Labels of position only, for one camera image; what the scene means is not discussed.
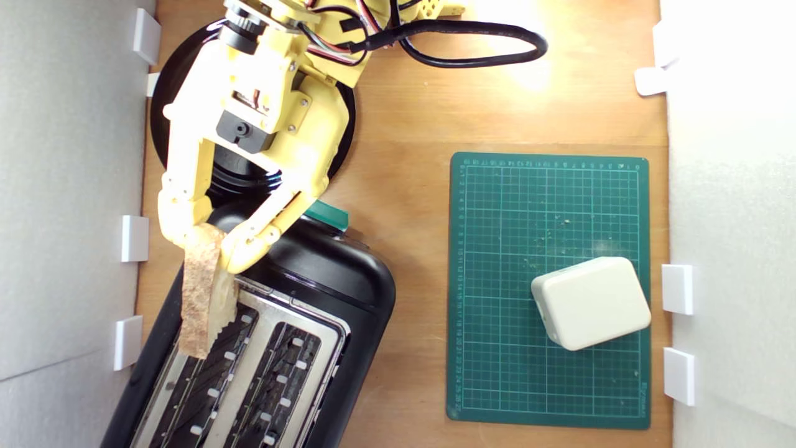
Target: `white box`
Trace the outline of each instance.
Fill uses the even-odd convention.
[[[661,266],[663,309],[691,316],[694,314],[693,269],[689,265]]]
[[[531,292],[548,336],[580,350],[650,325],[650,307],[633,264],[600,257],[537,277]]]
[[[116,321],[113,370],[119,371],[132,365],[141,355],[143,323],[143,316],[133,316]]]
[[[122,216],[122,263],[149,260],[149,218]]]
[[[160,54],[161,27],[143,8],[135,11],[135,34],[133,35],[133,51],[149,65],[158,63]]]
[[[664,348],[663,393],[686,406],[693,406],[694,388],[694,355]]]

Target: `green cutting mat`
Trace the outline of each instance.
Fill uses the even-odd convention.
[[[569,352],[530,293],[541,274],[629,258],[650,299],[644,159],[459,152],[451,160],[447,414],[646,429],[650,330]]]

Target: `white bracket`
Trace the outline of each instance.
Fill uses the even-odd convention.
[[[133,316],[125,320],[116,321],[113,370],[120,371],[132,365],[141,355],[143,322],[142,316]]]
[[[133,51],[149,65],[158,63],[160,54],[160,24],[143,8],[135,12]]]
[[[656,95],[669,89],[667,69],[680,57],[681,43],[677,27],[661,20],[652,28],[655,66],[637,69],[636,91],[641,96]]]
[[[150,73],[146,78],[146,97],[151,98],[154,94],[154,86],[158,83],[160,72]]]
[[[122,263],[149,260],[149,218],[122,216]]]
[[[661,266],[661,289],[665,311],[687,316],[694,314],[692,266]]]
[[[686,406],[693,406],[694,355],[667,347],[663,349],[663,393]]]

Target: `black circular base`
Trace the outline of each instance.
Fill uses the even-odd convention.
[[[152,94],[150,130],[154,149],[164,167],[169,154],[169,121],[163,115],[163,107],[174,101],[199,50],[205,43],[218,38],[224,23],[226,19],[210,23],[185,39],[171,53],[160,72]],[[348,155],[357,118],[353,90],[342,83],[338,83],[338,90],[348,108],[349,122],[338,146],[338,153],[329,167],[329,179],[337,174]],[[239,199],[262,202],[281,182],[281,173],[267,173],[234,152],[217,146],[213,159],[213,178],[207,195],[216,208]]]

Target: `wire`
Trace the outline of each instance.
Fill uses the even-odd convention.
[[[361,64],[362,61],[365,60],[365,54],[367,54],[366,52],[363,52],[362,56],[360,56],[359,59],[354,60],[354,59],[350,59],[348,57],[344,57],[341,54],[337,54],[337,53],[334,53],[334,52],[325,52],[322,49],[320,49],[318,47],[313,47],[313,46],[311,46],[309,49],[307,49],[307,52],[312,54],[312,55],[315,55],[317,57],[320,57],[321,59],[326,59],[327,61],[337,62],[338,64],[347,65],[349,67],[354,67],[356,65]]]
[[[406,3],[403,3],[403,4],[399,5],[398,6],[398,10],[401,10],[401,11],[408,10],[409,8],[413,7],[414,5],[416,5],[416,4],[418,4],[418,3],[422,2],[422,1],[423,0],[409,0]]]
[[[536,48],[525,53],[506,54],[501,56],[443,59],[428,56],[415,48],[408,38],[420,33],[488,34],[526,41],[533,44]],[[356,53],[363,49],[373,51],[374,49],[378,49],[396,41],[400,43],[401,47],[409,56],[417,61],[444,69],[470,69],[530,62],[544,56],[548,50],[547,41],[542,36],[519,26],[451,20],[419,20],[402,25],[400,22],[400,6],[398,5],[398,0],[390,0],[389,29],[366,37],[362,42],[349,44],[347,46],[353,53]]]
[[[359,8],[359,12],[362,18],[364,18],[365,22],[370,25],[371,30],[374,33],[378,33],[384,28],[379,24],[379,21],[373,16],[373,13],[368,8],[368,5],[365,3],[365,0],[357,0],[357,8]]]
[[[315,13],[323,14],[323,13],[340,13],[350,16],[351,18],[357,19],[362,27],[362,31],[365,33],[365,39],[368,38],[368,28],[367,25],[364,23],[364,18],[358,14],[356,11],[345,7],[345,6],[325,6],[317,9],[312,10]],[[326,59],[328,61],[337,62],[339,64],[347,65],[349,67],[353,67],[355,65],[359,65],[368,55],[367,50],[362,50],[362,55],[360,55],[359,59],[353,59],[352,57],[347,57],[346,55],[351,53],[359,53],[352,52],[345,46],[335,45],[329,43],[326,39],[316,34],[313,30],[306,26],[304,23],[299,23],[298,27],[301,29],[302,32],[310,39],[310,46],[307,48],[307,52],[313,54],[317,57],[322,59]]]

